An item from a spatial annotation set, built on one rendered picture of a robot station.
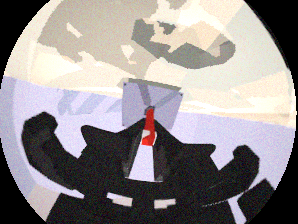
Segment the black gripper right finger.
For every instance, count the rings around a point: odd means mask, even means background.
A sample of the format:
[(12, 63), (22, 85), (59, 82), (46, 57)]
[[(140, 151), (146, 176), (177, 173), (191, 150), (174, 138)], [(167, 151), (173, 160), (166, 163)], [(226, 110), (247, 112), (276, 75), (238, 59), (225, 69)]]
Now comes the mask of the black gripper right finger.
[(164, 181), (162, 177), (172, 169), (174, 164), (181, 157), (188, 156), (212, 156), (216, 145), (214, 144), (193, 144), (181, 143), (177, 137), (172, 136), (168, 129), (154, 120), (154, 128), (157, 131), (157, 140), (153, 145), (153, 176), (154, 181)]

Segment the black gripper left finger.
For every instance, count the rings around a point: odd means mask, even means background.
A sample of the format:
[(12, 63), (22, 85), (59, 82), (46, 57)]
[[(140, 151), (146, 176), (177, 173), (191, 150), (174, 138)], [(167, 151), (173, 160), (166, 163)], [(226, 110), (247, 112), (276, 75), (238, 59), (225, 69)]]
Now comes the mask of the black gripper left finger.
[(124, 177), (129, 179), (129, 173), (132, 171), (134, 159), (137, 156), (138, 145), (141, 143), (145, 123), (146, 119), (144, 117), (136, 124), (130, 125), (130, 127), (117, 133), (94, 128), (92, 125), (82, 125), (80, 132), (86, 145), (94, 145), (94, 147), (104, 149), (106, 152), (120, 155), (122, 167), (124, 167)]

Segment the red peg with white top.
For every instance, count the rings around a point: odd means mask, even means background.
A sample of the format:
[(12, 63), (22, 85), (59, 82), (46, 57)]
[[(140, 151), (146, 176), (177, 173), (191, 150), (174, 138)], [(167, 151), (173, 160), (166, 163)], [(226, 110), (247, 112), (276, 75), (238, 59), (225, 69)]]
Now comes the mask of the red peg with white top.
[(156, 128), (154, 128), (154, 111), (153, 109), (149, 109), (148, 112), (146, 112), (146, 123), (144, 131), (142, 131), (142, 137), (141, 137), (141, 144), (144, 145), (154, 145), (157, 140), (157, 131)]

